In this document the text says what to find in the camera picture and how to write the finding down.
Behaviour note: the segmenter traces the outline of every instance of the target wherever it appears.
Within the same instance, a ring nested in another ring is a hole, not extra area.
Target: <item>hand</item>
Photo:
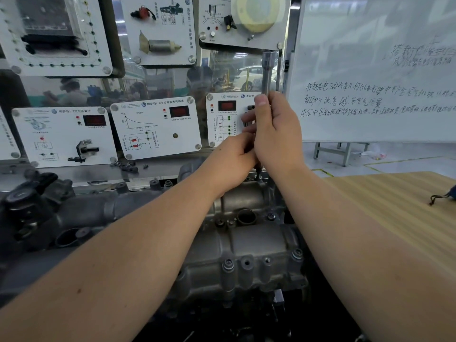
[[[258,162],[254,139],[250,133],[226,138],[195,172],[214,190],[215,199],[240,185]]]
[[[243,132],[256,133],[255,153],[272,177],[304,165],[301,126],[284,95],[271,91],[269,100],[265,95],[255,97],[255,109],[242,116],[243,122],[253,120],[256,123]]]

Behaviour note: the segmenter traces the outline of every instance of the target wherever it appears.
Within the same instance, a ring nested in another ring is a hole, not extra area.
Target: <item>digital display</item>
[[[231,112],[236,110],[236,101],[219,101],[218,111]]]
[[[190,116],[190,110],[188,110],[188,106],[170,107],[170,116],[172,118]]]
[[[84,115],[84,124],[86,126],[106,126],[104,115]]]

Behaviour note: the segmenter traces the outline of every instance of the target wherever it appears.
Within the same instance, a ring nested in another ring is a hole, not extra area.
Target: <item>person's left hand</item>
[[[216,198],[240,185],[258,162],[254,141],[250,133],[226,138],[195,172],[210,185]]]

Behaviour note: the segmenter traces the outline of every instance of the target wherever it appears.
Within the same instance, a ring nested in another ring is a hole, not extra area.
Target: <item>forearm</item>
[[[274,177],[329,283],[377,341],[456,339],[456,281],[304,165]]]
[[[0,341],[131,341],[216,198],[203,179],[197,172],[113,223],[0,310]]]

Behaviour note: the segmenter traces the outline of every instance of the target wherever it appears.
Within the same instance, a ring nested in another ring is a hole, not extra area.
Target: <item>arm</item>
[[[229,137],[190,177],[113,223],[0,310],[0,341],[129,342],[168,294],[210,206],[256,163]]]
[[[304,164],[299,120],[285,97],[257,96],[255,151],[319,267],[374,342],[456,341],[456,280],[367,216]]]

